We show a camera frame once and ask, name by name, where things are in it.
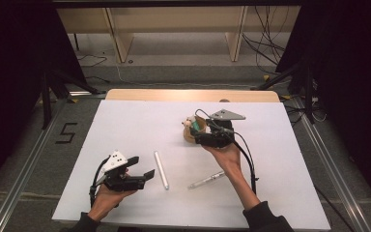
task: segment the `white desk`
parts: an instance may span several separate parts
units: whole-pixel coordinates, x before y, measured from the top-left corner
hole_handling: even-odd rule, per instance
[[[103,222],[247,228],[243,206],[226,178],[187,189],[189,184],[220,170],[200,145],[183,139],[181,122],[198,108],[207,113],[225,108],[246,116],[244,121],[233,121],[233,126],[252,153],[260,178],[259,198],[268,200],[273,213],[283,215],[295,229],[330,230],[284,106],[278,102],[102,101],[53,219],[79,220],[80,212],[89,211],[88,192],[95,172],[100,162],[118,149],[127,158],[140,157],[139,163],[129,169],[131,175],[155,169],[156,176]],[[154,150],[159,151],[170,190],[162,185]],[[245,159],[242,165],[249,177]]]

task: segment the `pen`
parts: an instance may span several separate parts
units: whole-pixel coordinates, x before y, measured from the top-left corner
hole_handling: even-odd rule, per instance
[[[168,186],[167,178],[165,177],[164,169],[162,168],[161,159],[159,158],[157,151],[155,151],[155,158],[156,158],[158,170],[160,172],[162,184],[164,185],[165,189],[168,190],[169,186]]]
[[[218,178],[221,178],[223,176],[225,176],[224,171],[217,172],[214,175],[212,175],[212,176],[210,176],[210,177],[208,177],[204,180],[201,180],[201,181],[198,181],[198,182],[195,182],[195,183],[189,185],[188,189],[196,189],[198,187],[204,186],[205,184],[208,184],[209,182],[212,182],[212,181],[214,181]]]

